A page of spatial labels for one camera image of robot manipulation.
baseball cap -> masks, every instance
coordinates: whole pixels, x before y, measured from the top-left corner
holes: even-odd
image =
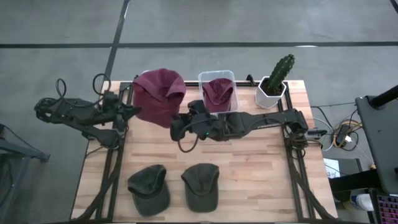
[[[144,72],[134,80],[132,89],[133,105],[142,108],[136,116],[164,128],[178,115],[187,91],[182,77],[166,68]]]
[[[185,198],[193,212],[212,212],[218,205],[218,166],[197,164],[189,167],[181,178],[185,182]]]
[[[229,111],[233,91],[233,81],[227,78],[216,78],[204,84],[205,106],[210,113]]]
[[[170,205],[170,193],[163,165],[153,165],[132,175],[128,190],[140,215],[151,217],[166,210]]]

white pot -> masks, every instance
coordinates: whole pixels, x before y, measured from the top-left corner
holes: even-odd
[[[264,109],[270,109],[276,104],[278,104],[278,101],[283,97],[286,90],[286,85],[282,82],[283,85],[282,93],[279,96],[268,96],[260,87],[261,84],[264,81],[266,81],[268,78],[269,77],[263,77],[256,89],[256,104]]]

potted cactus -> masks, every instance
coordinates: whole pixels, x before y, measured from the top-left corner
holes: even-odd
[[[256,104],[261,108],[269,109],[278,103],[285,93],[283,83],[287,74],[294,65],[294,56],[289,54],[276,64],[271,76],[263,77],[256,90]]]

butcher block tabletop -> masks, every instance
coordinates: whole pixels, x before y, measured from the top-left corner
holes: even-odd
[[[309,128],[314,127],[304,81],[288,81],[293,107],[302,111]],[[118,93],[120,82],[111,82]],[[251,114],[277,112],[277,107],[265,110],[255,104],[256,87],[238,87],[238,111]],[[200,99],[197,86],[188,86],[180,112],[188,112],[187,104]],[[182,153],[170,138],[169,129],[142,121],[129,120],[123,161],[118,184],[114,222],[293,222],[297,221],[286,152],[280,127],[250,132],[242,139],[198,142],[190,153]],[[191,148],[195,135],[182,139],[184,149]],[[99,147],[90,141],[87,152]],[[310,189],[326,210],[337,217],[320,146],[310,144],[304,157]],[[72,217],[81,215],[98,193],[103,177],[106,149],[90,154],[82,167]],[[181,174],[197,163],[212,163],[220,167],[219,200],[214,212],[195,213],[185,201]],[[166,182],[170,190],[170,207],[154,217],[142,217],[135,208],[127,180],[137,171],[162,164],[167,169]],[[104,200],[108,211],[110,190]],[[300,190],[304,217],[308,217],[305,197]]]

power adapter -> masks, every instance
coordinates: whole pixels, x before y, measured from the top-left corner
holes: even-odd
[[[350,127],[348,124],[343,124],[341,126],[336,136],[336,145],[341,145],[342,147],[346,146],[347,142],[345,141],[345,136],[347,135],[349,129]]]

